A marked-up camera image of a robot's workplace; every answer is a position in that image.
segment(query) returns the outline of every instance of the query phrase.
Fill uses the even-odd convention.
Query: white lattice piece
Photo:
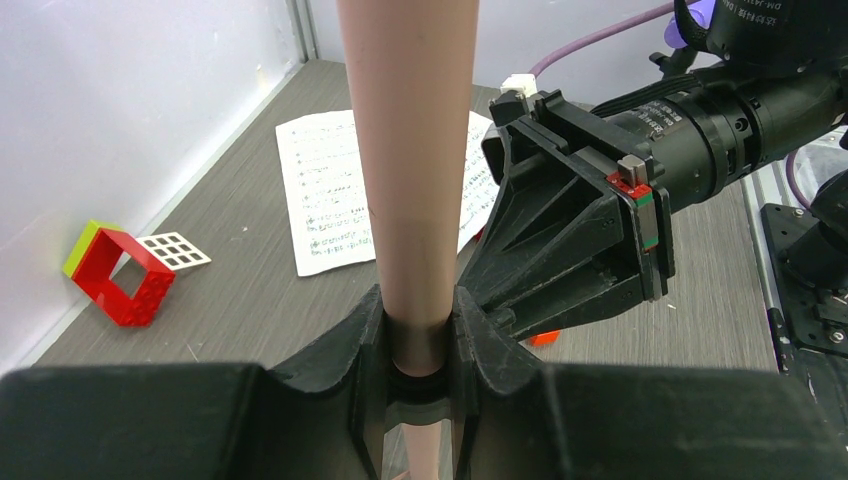
[[[177,232],[139,237],[136,240],[171,270],[196,267],[212,261]]]

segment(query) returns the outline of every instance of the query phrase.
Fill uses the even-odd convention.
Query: white paper
[[[469,116],[457,252],[489,219],[498,194],[480,142],[492,122]],[[374,244],[353,112],[329,112],[277,127],[297,274],[373,260]]]

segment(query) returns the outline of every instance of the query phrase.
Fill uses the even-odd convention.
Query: screw
[[[830,341],[833,343],[842,343],[845,340],[845,332],[842,330],[834,330],[830,332]]]

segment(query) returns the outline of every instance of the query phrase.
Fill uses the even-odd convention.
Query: red square frame
[[[147,270],[132,297],[110,278],[124,253]],[[146,327],[153,322],[175,276],[170,268],[128,233],[100,228],[72,279],[116,324]]]

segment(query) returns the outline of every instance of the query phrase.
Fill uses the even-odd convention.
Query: gray wood-grain surface
[[[494,96],[493,89],[475,88],[472,110],[488,116]],[[118,328],[90,306],[38,364],[272,366],[336,324],[375,283],[375,265],[297,277],[274,127],[348,108],[344,66],[305,65],[158,230],[179,231],[212,263],[178,275],[151,327]],[[667,297],[565,331],[556,344],[533,351],[547,361],[774,370],[739,186],[677,214],[674,234],[678,274]],[[139,274],[129,264],[115,278],[131,286]],[[449,462],[442,463],[442,478],[449,478]],[[404,469],[396,429],[386,438],[384,478]]]

